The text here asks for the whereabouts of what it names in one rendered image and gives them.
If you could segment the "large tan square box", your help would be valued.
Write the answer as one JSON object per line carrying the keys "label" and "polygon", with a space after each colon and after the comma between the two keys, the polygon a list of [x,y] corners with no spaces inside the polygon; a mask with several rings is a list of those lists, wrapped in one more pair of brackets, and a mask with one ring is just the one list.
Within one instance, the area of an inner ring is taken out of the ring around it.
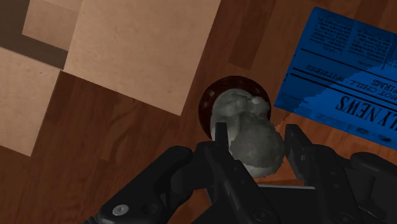
{"label": "large tan square box", "polygon": [[221,0],[83,0],[67,73],[180,115]]}

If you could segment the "small tan square box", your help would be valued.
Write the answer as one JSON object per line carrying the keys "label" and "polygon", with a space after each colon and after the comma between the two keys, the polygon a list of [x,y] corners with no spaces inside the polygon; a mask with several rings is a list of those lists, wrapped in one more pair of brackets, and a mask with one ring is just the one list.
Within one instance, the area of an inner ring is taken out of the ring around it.
{"label": "small tan square box", "polygon": [[30,0],[22,34],[68,51],[83,0]]}

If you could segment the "blue newspaper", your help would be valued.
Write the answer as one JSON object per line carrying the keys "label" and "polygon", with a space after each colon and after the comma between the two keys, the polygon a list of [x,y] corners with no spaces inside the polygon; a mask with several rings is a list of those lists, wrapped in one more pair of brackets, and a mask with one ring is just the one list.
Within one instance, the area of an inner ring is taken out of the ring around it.
{"label": "blue newspaper", "polygon": [[313,8],[274,105],[397,150],[397,34]]}

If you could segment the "grey bust figure, dark base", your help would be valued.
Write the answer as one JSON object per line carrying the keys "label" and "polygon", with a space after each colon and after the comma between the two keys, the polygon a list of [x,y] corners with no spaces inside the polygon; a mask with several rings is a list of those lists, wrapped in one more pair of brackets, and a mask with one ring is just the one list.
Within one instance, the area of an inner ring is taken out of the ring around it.
{"label": "grey bust figure, dark base", "polygon": [[198,106],[204,132],[215,140],[215,126],[225,122],[228,151],[254,178],[275,174],[284,158],[284,141],[270,122],[265,89],[243,76],[227,76],[209,85]]}

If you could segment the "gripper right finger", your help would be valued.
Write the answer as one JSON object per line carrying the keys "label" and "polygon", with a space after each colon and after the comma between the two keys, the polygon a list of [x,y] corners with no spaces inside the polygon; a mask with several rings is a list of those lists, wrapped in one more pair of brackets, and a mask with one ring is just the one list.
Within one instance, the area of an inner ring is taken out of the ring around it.
{"label": "gripper right finger", "polygon": [[397,165],[369,152],[341,157],[287,124],[286,158],[295,176],[314,187],[321,224],[397,224]]}

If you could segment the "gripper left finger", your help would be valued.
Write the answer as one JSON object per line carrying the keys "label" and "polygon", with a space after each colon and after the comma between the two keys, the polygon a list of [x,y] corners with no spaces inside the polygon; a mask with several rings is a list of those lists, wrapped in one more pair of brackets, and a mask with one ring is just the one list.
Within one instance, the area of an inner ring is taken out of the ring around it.
{"label": "gripper left finger", "polygon": [[211,206],[192,224],[280,224],[242,162],[228,151],[225,123],[195,150],[172,146],[83,224],[167,224],[194,190],[211,191]]}

